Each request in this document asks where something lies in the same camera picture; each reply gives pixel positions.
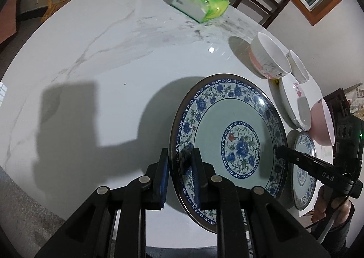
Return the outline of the large pink bowl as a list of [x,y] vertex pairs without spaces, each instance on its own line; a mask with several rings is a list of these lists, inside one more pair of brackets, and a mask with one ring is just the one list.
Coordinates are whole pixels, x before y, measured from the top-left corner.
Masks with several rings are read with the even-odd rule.
[[326,101],[322,98],[310,110],[312,125],[310,136],[322,146],[334,146],[334,124]]

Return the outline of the large blue floral plate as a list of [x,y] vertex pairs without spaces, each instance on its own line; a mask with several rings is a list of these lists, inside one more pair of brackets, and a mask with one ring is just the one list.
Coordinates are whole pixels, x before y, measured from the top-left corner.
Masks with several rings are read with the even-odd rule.
[[170,135],[174,190],[186,213],[215,232],[216,213],[197,207],[187,155],[198,148],[203,162],[236,186],[261,186],[279,198],[288,163],[276,157],[286,146],[286,132],[268,96],[251,81],[232,74],[202,79],[184,97]]

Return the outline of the white pink-flower deep plate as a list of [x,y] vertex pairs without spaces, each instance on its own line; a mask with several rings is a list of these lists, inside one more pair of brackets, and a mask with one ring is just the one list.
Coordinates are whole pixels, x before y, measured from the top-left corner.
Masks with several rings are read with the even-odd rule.
[[312,126],[311,110],[323,99],[320,87],[309,74],[308,81],[300,84],[292,75],[286,75],[279,81],[279,92],[284,109],[293,124],[307,132]]

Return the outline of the small white gnome bowl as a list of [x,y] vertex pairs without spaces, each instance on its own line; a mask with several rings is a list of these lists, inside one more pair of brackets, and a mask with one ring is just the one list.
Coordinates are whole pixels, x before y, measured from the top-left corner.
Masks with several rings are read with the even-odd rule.
[[299,84],[309,81],[308,71],[299,56],[297,56],[294,51],[290,50],[286,57],[291,65],[292,75],[296,78]]

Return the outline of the white rabbit bowl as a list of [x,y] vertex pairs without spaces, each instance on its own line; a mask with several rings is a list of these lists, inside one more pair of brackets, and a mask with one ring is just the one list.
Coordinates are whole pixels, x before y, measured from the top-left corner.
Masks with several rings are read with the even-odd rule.
[[292,67],[284,52],[263,32],[253,38],[248,54],[255,69],[267,79],[281,79],[292,73]]

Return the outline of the small blue floral plate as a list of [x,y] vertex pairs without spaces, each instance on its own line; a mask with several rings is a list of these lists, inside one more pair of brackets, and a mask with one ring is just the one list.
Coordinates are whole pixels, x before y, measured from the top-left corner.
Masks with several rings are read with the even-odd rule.
[[[316,156],[313,140],[307,133],[300,133],[296,138],[294,149],[301,153]],[[305,170],[293,165],[292,171],[292,195],[294,205],[298,210],[304,210],[310,203],[316,187],[316,179]]]

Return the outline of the dark wooden side cabinet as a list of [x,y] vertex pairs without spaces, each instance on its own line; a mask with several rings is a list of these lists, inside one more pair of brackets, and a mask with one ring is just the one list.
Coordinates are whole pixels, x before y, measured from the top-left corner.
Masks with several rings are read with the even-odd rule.
[[363,120],[350,113],[350,104],[344,90],[338,90],[324,97],[334,124],[335,143],[333,153],[343,153],[349,158],[363,156]]

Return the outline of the packaged goods on cabinet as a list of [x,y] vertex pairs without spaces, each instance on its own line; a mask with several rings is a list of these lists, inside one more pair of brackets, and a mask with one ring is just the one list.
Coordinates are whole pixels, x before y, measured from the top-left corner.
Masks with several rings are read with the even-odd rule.
[[364,118],[364,85],[356,84],[344,90],[347,101],[349,102],[350,113],[363,120]]

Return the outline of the green tissue box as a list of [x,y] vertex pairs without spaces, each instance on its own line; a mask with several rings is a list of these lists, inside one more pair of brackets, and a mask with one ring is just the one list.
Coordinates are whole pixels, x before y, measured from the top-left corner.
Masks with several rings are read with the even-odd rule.
[[229,0],[170,0],[170,5],[198,23],[220,17],[230,5]]

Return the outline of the orange cloth covered furniture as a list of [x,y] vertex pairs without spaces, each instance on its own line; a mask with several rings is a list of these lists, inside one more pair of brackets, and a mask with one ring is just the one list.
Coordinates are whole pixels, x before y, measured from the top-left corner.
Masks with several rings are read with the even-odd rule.
[[0,43],[16,33],[17,0],[8,0],[0,12]]

